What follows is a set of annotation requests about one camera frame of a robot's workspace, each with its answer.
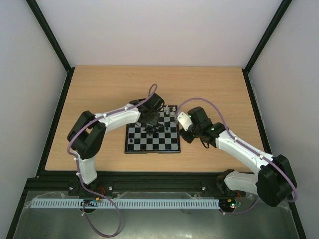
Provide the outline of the black and white chessboard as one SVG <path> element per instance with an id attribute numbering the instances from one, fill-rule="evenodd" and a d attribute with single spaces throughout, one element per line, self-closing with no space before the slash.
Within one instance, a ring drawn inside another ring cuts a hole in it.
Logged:
<path id="1" fill-rule="evenodd" d="M 126 125 L 125 154 L 142 154 L 142 153 L 181 153 L 180 138 L 178 134 L 179 126 L 175 123 L 175 113 L 172 108 L 177 105 L 167 105 L 160 110 L 158 124 L 162 124 L 163 128 L 159 129 L 159 133 L 155 135 L 147 135 L 144 129 L 146 123 L 131 123 Z M 166 123 L 170 122 L 168 131 L 165 131 Z M 171 145 L 171 150 L 166 149 L 166 145 Z"/>

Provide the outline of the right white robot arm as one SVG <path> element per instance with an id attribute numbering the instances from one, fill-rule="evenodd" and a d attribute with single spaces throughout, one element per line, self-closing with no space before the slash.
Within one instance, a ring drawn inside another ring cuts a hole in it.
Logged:
<path id="1" fill-rule="evenodd" d="M 283 156 L 265 153 L 238 138 L 224 124 L 212 123 L 202 107 L 176 117 L 181 125 L 180 136 L 192 143 L 198 138 L 205 148 L 220 149 L 246 165 L 251 173 L 228 169 L 217 178 L 217 189 L 223 195 L 232 191 L 255 194 L 271 207 L 278 206 L 297 188 L 297 182 L 289 160 Z"/>

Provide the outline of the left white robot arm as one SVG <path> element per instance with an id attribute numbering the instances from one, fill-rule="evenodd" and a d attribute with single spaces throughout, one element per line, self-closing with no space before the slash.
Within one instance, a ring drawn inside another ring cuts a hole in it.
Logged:
<path id="1" fill-rule="evenodd" d="M 157 125 L 163 106 L 164 100 L 152 93 L 110 112 L 84 111 L 67 136 L 67 153 L 74 156 L 80 181 L 88 185 L 97 179 L 95 159 L 106 133 L 137 122 Z"/>

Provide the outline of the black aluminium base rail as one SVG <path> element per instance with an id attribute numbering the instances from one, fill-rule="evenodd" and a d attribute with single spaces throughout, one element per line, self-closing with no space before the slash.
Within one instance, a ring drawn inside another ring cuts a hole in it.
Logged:
<path id="1" fill-rule="evenodd" d="M 217 187 L 219 173 L 107 172 L 99 171 L 87 189 L 115 197 L 124 192 L 186 192 L 192 196 L 230 199 L 244 197 L 239 189 L 221 192 Z M 80 185 L 74 171 L 43 171 L 29 178 L 23 193 L 29 191 L 61 191 L 72 196 L 91 194 Z"/>

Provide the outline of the right black frame post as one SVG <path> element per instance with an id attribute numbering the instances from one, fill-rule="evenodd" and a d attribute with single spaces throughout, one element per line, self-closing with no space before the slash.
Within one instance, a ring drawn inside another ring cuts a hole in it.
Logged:
<path id="1" fill-rule="evenodd" d="M 248 60 L 245 68 L 243 69 L 243 73 L 245 75 L 248 75 L 252 70 L 253 66 L 255 65 L 256 61 L 258 60 L 259 56 L 261 55 L 262 51 L 264 50 L 265 46 L 267 45 L 268 41 L 270 40 L 272 34 L 276 30 L 277 26 L 279 25 L 281 19 L 285 15 L 291 3 L 292 0 L 281 1 L 265 32 L 263 33 L 260 41 L 258 42 L 255 50 L 253 51 L 250 59 Z"/>

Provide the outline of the black frame post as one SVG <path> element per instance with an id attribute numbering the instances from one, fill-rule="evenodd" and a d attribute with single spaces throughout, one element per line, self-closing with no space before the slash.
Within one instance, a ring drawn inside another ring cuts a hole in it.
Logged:
<path id="1" fill-rule="evenodd" d="M 60 44 L 58 43 L 49 23 L 47 22 L 42 10 L 40 9 L 36 0 L 26 0 L 30 10 L 32 11 L 34 17 L 36 18 L 38 24 L 40 25 L 42 31 L 44 32 L 47 40 L 52 46 L 55 54 L 57 55 L 59 61 L 61 62 L 63 68 L 67 73 L 72 72 L 74 69 L 69 64 Z"/>
<path id="2" fill-rule="evenodd" d="M 265 32 L 263 33 L 260 41 L 258 42 L 255 50 L 253 51 L 250 59 L 248 60 L 245 68 L 243 69 L 243 73 L 245 75 L 248 75 L 252 70 L 253 66 L 255 65 L 256 61 L 258 60 L 259 56 L 261 55 L 262 51 L 264 50 L 265 46 L 267 45 L 268 41 L 270 40 L 272 34 L 276 30 L 277 26 L 279 25 L 281 19 L 285 15 L 291 3 L 292 0 L 281 1 Z"/>

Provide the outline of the left black frame post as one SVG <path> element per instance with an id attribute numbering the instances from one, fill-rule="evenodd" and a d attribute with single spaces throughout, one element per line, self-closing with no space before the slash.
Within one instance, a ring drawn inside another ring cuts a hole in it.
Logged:
<path id="1" fill-rule="evenodd" d="M 40 25 L 42 31 L 44 32 L 47 40 L 52 46 L 55 54 L 57 55 L 59 61 L 61 62 L 63 68 L 67 73 L 72 72 L 74 69 L 69 64 L 60 44 L 58 43 L 49 23 L 47 22 L 42 10 L 40 9 L 36 0 L 26 0 L 30 10 L 32 11 L 34 17 L 36 18 L 38 24 Z"/>

